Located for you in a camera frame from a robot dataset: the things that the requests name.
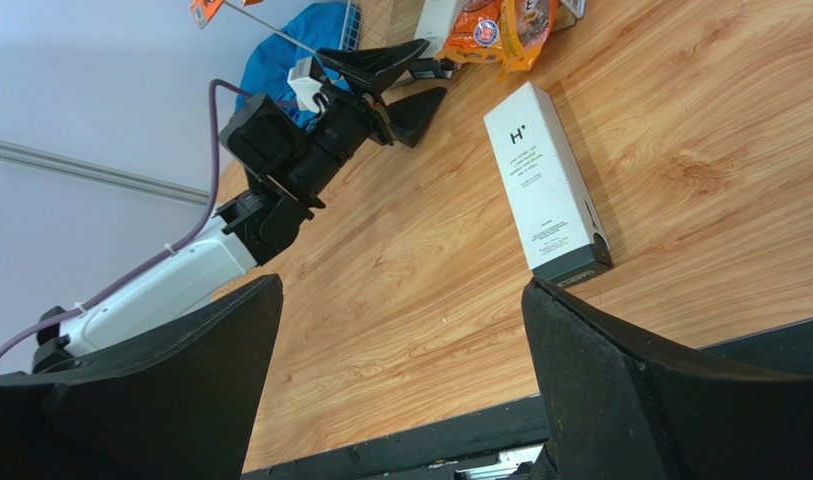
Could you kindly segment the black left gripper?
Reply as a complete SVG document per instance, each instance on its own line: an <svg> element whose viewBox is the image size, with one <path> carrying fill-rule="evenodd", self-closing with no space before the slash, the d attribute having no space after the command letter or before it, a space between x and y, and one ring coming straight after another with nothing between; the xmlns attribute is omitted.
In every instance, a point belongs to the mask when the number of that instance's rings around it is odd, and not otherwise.
<svg viewBox="0 0 813 480"><path fill-rule="evenodd" d="M319 195L368 139L381 145L396 140L418 145L447 94L434 87L387 106L379 97L425 52L431 42L413 39L389 47L363 50L321 48L317 59L338 72L348 92L322 88L326 108L301 138L297 153L282 166L285 189L308 207L321 207Z"/></svg>

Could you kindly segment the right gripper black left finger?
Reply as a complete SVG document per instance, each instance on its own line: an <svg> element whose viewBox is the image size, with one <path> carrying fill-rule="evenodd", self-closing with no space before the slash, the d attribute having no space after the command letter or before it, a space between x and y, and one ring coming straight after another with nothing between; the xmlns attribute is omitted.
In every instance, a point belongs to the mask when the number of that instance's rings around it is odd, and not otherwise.
<svg viewBox="0 0 813 480"><path fill-rule="evenodd" d="M48 372L0 375L0 479L237 479L283 307L267 275Z"/></svg>

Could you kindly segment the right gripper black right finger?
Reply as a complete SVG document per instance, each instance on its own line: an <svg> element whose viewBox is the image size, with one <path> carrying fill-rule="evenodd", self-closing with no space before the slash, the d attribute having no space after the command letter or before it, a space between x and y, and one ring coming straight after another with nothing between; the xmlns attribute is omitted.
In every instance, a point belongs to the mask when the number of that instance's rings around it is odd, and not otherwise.
<svg viewBox="0 0 813 480"><path fill-rule="evenodd" d="M697 349L541 279L526 337L562 479L813 479L813 319Z"/></svg>

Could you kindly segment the white tall box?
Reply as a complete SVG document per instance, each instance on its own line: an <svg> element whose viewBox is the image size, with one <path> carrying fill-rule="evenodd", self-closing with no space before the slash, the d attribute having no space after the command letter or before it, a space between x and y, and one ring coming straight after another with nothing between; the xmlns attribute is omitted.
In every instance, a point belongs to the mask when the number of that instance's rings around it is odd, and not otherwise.
<svg viewBox="0 0 813 480"><path fill-rule="evenodd" d="M484 125L533 275L569 287L611 270L610 242L551 96L526 82Z"/></svg>
<svg viewBox="0 0 813 480"><path fill-rule="evenodd" d="M422 4L420 16L414 31L414 39L424 39L429 46L410 66L408 72L414 80L450 79L458 65L436 55L453 28L459 14L467 4L466 0L428 0Z"/></svg>

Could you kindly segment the orange razor bag horizontal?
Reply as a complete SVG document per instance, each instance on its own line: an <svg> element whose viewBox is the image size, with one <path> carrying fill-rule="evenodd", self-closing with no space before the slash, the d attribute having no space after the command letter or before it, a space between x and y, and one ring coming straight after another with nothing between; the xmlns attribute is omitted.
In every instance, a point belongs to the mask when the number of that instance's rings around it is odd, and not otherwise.
<svg viewBox="0 0 813 480"><path fill-rule="evenodd" d="M458 64L500 62L503 53L499 27L502 4L501 0L468 1L435 58Z"/></svg>

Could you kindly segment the orange razor bag vertical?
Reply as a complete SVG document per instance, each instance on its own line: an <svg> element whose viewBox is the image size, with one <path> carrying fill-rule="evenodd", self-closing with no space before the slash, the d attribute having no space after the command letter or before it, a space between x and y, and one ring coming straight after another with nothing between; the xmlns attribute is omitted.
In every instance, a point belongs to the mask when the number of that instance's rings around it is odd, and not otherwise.
<svg viewBox="0 0 813 480"><path fill-rule="evenodd" d="M504 0L501 3L502 52L498 80L533 67L554 27L558 8L557 0Z"/></svg>

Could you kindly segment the orange razor box back side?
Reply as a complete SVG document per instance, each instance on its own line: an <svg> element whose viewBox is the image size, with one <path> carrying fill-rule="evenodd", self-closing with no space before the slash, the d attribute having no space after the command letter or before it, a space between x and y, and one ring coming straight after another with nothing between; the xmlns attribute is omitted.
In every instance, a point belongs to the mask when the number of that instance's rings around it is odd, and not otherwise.
<svg viewBox="0 0 813 480"><path fill-rule="evenodd" d="M261 3L261 0L192 0L189 10L196 27L203 30L222 7L240 10L259 3Z"/></svg>

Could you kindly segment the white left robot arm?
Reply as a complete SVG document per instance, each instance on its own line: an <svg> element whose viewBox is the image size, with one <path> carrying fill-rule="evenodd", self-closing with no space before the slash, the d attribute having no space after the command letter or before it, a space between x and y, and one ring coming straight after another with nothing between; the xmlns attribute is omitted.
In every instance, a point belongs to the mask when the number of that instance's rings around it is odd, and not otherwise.
<svg viewBox="0 0 813 480"><path fill-rule="evenodd" d="M228 150L248 187L210 203L194 229L163 247L108 293L41 319L34 372L116 345L185 315L215 290L262 266L324 208L321 193L366 142L416 146L446 95L443 87L386 103L383 93L428 48L425 39L366 50L324 48L298 63L316 114L300 126L266 93L246 93L214 151Z"/></svg>

